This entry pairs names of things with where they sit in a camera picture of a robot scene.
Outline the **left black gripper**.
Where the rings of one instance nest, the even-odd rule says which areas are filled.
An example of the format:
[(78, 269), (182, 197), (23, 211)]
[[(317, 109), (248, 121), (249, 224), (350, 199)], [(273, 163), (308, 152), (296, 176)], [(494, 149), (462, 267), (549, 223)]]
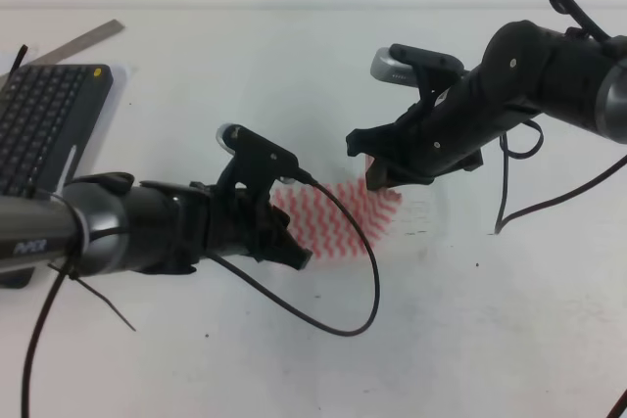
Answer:
[(268, 201), (255, 202), (245, 189), (223, 195), (215, 185), (195, 188), (207, 197), (205, 228), (195, 248), (195, 259), (215, 255), (243, 255), (303, 270), (313, 252), (289, 233), (290, 216)]

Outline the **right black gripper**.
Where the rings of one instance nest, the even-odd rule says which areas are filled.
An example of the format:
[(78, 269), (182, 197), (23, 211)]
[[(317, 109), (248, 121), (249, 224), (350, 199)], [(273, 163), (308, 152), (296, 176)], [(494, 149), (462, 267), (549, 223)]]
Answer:
[(481, 148), (505, 133), (505, 90), (484, 79), (462, 79), (433, 97), (433, 108), (397, 122), (354, 129), (347, 155), (373, 157), (368, 191), (410, 184), (482, 164)]

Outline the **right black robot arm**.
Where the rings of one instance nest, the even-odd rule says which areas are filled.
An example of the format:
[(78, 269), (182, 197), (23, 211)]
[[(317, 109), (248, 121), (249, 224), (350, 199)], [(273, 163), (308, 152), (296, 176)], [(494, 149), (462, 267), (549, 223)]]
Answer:
[(349, 156), (373, 159), (371, 191), (473, 171), (485, 145), (538, 115), (626, 141), (623, 37), (599, 42), (513, 22), (494, 34), (473, 70), (444, 53), (393, 44), (377, 51), (370, 73), (419, 91), (394, 122), (346, 138)]

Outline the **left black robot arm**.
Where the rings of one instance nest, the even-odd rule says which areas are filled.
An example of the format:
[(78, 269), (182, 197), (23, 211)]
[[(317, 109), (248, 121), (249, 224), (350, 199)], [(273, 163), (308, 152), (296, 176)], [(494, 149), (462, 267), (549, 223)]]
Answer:
[(46, 263), (76, 277), (124, 271), (187, 275), (211, 255), (302, 270), (312, 253), (268, 195), (193, 182), (135, 183), (123, 172), (81, 177), (61, 195), (1, 200), (1, 282)]

